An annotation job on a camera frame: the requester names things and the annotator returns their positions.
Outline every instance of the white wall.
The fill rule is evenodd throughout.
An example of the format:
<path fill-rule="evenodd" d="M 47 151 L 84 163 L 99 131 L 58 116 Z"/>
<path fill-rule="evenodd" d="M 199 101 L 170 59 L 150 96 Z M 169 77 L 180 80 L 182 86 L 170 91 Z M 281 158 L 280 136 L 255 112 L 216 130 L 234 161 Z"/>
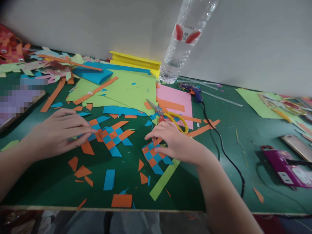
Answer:
<path fill-rule="evenodd" d="M 10 0 L 1 22 L 25 41 L 162 61 L 182 0 Z M 221 0 L 185 76 L 312 96 L 312 1 Z"/>

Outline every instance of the yellow scissors handle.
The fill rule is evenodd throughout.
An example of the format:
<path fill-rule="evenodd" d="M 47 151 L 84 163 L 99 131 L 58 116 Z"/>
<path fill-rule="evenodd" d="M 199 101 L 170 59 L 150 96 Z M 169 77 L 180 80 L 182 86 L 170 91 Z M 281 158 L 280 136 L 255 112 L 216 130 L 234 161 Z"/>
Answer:
<path fill-rule="evenodd" d="M 175 119 L 173 118 L 173 116 L 174 117 L 178 117 L 182 121 L 182 123 L 184 124 L 184 127 L 185 127 L 185 131 L 183 133 L 187 134 L 189 132 L 188 131 L 189 127 L 188 127 L 187 123 L 184 121 L 184 119 L 182 118 L 181 115 L 178 115 L 178 114 L 172 113 L 172 112 L 167 112 L 167 113 L 164 113 L 163 115 L 167 116 L 168 119 L 171 120 L 171 122 L 174 122 L 180 132 L 183 132 L 183 130 L 180 128 L 180 126 L 176 123 Z"/>

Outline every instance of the pink paper sheet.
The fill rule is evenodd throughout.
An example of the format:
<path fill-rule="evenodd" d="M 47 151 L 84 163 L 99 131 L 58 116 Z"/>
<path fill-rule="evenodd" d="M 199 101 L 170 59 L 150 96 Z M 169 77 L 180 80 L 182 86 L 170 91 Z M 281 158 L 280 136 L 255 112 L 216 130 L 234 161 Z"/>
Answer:
<path fill-rule="evenodd" d="M 167 108 L 168 111 L 193 117 L 191 94 L 178 89 L 170 88 L 168 86 L 160 85 L 160 88 L 156 89 L 156 95 L 159 99 L 184 105 L 184 112 Z M 189 129 L 194 129 L 193 121 L 185 120 L 185 122 L 188 124 Z M 180 126 L 184 126 L 181 121 L 178 121 L 178 124 Z"/>

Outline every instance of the scissors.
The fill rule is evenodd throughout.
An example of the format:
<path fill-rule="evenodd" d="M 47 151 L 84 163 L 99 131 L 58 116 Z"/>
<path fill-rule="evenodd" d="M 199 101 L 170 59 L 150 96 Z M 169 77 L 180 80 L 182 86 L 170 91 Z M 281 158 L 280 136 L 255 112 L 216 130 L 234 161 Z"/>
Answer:
<path fill-rule="evenodd" d="M 150 100 L 147 99 L 147 101 L 150 103 L 150 105 L 155 109 L 156 113 L 159 114 L 160 116 L 160 119 L 162 121 L 166 121 L 165 118 L 163 116 L 167 116 L 171 122 L 175 123 L 175 125 L 177 126 L 177 128 L 179 129 L 180 132 L 184 133 L 184 134 L 187 134 L 189 131 L 189 127 L 187 125 L 187 123 L 185 122 L 185 120 L 182 118 L 181 115 L 178 115 L 176 113 L 172 113 L 172 112 L 167 112 L 167 113 L 164 113 L 160 108 L 158 108 L 157 106 L 155 106 Z M 177 117 L 179 118 L 182 123 L 184 124 L 184 127 L 185 127 L 185 131 L 183 132 L 183 130 L 180 128 L 180 126 L 176 123 L 175 119 L 173 118 L 174 117 Z"/>

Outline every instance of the bottle label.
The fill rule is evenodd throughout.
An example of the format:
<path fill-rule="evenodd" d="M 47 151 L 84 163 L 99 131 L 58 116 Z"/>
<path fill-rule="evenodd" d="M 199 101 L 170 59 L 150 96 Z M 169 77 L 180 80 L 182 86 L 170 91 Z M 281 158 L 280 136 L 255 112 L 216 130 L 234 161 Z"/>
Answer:
<path fill-rule="evenodd" d="M 198 38 L 201 36 L 201 32 L 196 30 L 195 28 L 181 26 L 179 24 L 176 24 L 174 32 L 175 38 L 178 41 L 183 41 L 187 44 L 196 44 Z"/>

